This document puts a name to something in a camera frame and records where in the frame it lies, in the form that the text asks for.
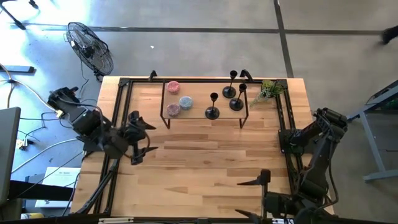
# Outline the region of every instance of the potted succulent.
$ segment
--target potted succulent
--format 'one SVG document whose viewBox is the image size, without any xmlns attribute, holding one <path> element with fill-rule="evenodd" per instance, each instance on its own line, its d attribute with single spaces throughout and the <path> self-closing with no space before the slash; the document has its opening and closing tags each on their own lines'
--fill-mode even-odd
<svg viewBox="0 0 398 224">
<path fill-rule="evenodd" d="M 284 87 L 280 83 L 274 82 L 272 80 L 263 80 L 261 85 L 261 91 L 255 97 L 255 99 L 250 102 L 250 107 L 252 108 L 260 101 L 265 101 L 269 98 L 279 95 L 283 93 L 283 91 Z"/>
</svg>

